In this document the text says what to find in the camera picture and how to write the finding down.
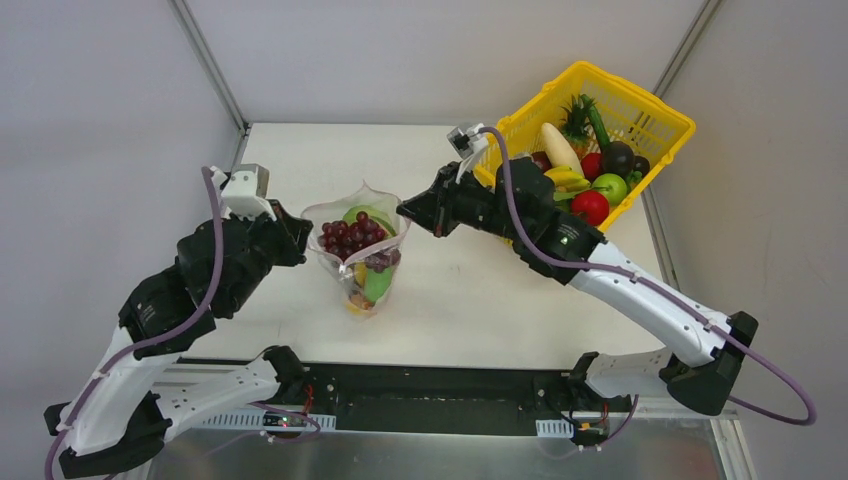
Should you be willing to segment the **toy purple grapes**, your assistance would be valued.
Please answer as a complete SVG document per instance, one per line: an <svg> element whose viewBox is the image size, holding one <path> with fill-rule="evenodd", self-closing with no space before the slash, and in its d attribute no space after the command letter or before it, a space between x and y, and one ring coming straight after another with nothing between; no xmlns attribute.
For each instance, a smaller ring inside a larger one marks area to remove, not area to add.
<svg viewBox="0 0 848 480"><path fill-rule="evenodd" d="M321 226L321 234L317 237L317 240L323 251L335 255L340 260L348 260L355 253L394 237L389 236L379 224L369 219L365 213L359 213L357 220L352 225L348 225L341 219L325 222ZM373 253L356 263L363 262L369 269L382 270L386 267L395 267L400 259L399 249L393 246L387 250Z"/></svg>

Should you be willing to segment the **green toy cabbage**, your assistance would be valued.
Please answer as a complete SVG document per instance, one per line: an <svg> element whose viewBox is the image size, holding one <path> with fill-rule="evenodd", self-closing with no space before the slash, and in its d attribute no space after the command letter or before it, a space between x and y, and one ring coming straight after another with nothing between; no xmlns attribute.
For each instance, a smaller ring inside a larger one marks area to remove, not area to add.
<svg viewBox="0 0 848 480"><path fill-rule="evenodd" d="M387 213L369 205L358 205L350 208L342 216L341 220L346 222L348 225L352 225L357 220L357 215L359 213L365 213L369 219L374 220L377 224L379 224L389 236L394 237L397 235L397 231L390 216Z"/></svg>

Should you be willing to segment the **yellow toy lemon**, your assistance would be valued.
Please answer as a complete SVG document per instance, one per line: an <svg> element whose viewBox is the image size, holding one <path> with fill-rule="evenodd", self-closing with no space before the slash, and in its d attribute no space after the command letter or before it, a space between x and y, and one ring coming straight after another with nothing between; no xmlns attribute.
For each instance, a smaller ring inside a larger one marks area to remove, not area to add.
<svg viewBox="0 0 848 480"><path fill-rule="evenodd" d="M353 265L353 279L357 288L363 289L366 285L368 269L363 262Z"/></svg>
<svg viewBox="0 0 848 480"><path fill-rule="evenodd" d="M346 308L353 315L371 316L374 314L374 305L361 297L349 297Z"/></svg>

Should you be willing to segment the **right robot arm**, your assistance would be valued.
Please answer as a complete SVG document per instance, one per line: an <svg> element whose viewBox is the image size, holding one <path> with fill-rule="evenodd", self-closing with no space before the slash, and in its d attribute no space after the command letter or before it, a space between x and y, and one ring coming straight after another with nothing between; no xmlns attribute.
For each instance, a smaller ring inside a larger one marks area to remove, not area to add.
<svg viewBox="0 0 848 480"><path fill-rule="evenodd" d="M597 228L556 208L554 182L530 158L512 161L510 171L517 213L533 244L556 260L589 262L590 269L552 266L537 258L514 228L504 179L489 189L462 173L457 162L442 167L427 190L402 201L396 211L436 237L466 225L508 239L531 270L601 300L662 343L661 349L640 354L583 354L567 384L576 407L590 410L605 398L640 394L669 396L696 413L720 414L745 358L725 338L750 345L757 321L745 312L727 316L701 308L711 323L705 327L686 311L693 300L635 265Z"/></svg>

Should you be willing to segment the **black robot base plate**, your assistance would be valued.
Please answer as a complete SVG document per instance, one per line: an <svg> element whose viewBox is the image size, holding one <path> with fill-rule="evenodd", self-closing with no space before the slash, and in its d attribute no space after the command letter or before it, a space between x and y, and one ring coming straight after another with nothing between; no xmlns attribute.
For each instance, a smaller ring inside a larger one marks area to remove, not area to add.
<svg viewBox="0 0 848 480"><path fill-rule="evenodd" d="M602 399L561 370L511 370L302 363L287 346L261 354L272 366L279 405L311 403L338 431L569 436L571 423L625 413L627 397Z"/></svg>

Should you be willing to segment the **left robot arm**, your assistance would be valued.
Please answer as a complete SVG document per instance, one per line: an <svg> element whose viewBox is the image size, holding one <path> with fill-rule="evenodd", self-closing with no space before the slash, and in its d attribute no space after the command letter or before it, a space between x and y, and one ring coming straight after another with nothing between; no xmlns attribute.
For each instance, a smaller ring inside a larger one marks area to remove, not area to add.
<svg viewBox="0 0 848 480"><path fill-rule="evenodd" d="M175 394L154 384L218 320L232 318L273 268L303 264L312 227L272 201L255 219L215 215L181 239L173 264L128 296L83 391L45 410L53 437L45 476L55 468L68 479L122 473L213 416L273 398L300 400L306 373L287 346L268 347L246 366Z"/></svg>

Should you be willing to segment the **small green toy vegetable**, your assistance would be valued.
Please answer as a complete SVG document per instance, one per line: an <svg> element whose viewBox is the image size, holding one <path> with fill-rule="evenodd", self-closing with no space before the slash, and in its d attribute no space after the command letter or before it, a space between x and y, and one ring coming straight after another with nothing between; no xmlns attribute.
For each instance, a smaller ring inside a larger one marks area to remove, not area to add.
<svg viewBox="0 0 848 480"><path fill-rule="evenodd" d="M362 289L368 303L376 304L386 294L392 284L394 270L394 267L386 267L382 270L366 269Z"/></svg>

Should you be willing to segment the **clear zip top bag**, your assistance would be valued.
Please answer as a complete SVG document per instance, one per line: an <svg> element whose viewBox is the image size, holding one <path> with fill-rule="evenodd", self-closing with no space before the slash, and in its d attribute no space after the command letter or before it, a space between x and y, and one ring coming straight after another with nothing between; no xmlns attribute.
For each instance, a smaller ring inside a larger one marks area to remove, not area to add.
<svg viewBox="0 0 848 480"><path fill-rule="evenodd" d="M407 236L411 221L396 213L396 207L400 202L401 200L397 195L386 191L375 190L367 183L363 183L357 191L348 196L334 201L314 204L303 210L302 216L313 222L313 229L308 239L307 249L317 255L319 264L339 285L343 294L343 303L345 307L349 297L361 297L365 299L363 289L357 288L354 284L353 265L356 262L363 260L365 257L372 255L373 253L381 250L387 250L393 246L396 246L399 249L402 259L402 244ZM321 226L325 222L340 220L350 208L358 205L369 205L387 213L395 226L397 235L390 240L379 242L376 245L367 247L366 249L355 253L348 260L340 260L335 255L323 251L318 245L317 237L321 234ZM388 300L395 276L400 267L401 259L394 267L393 281L388 291L376 304L373 304L374 314L379 312Z"/></svg>

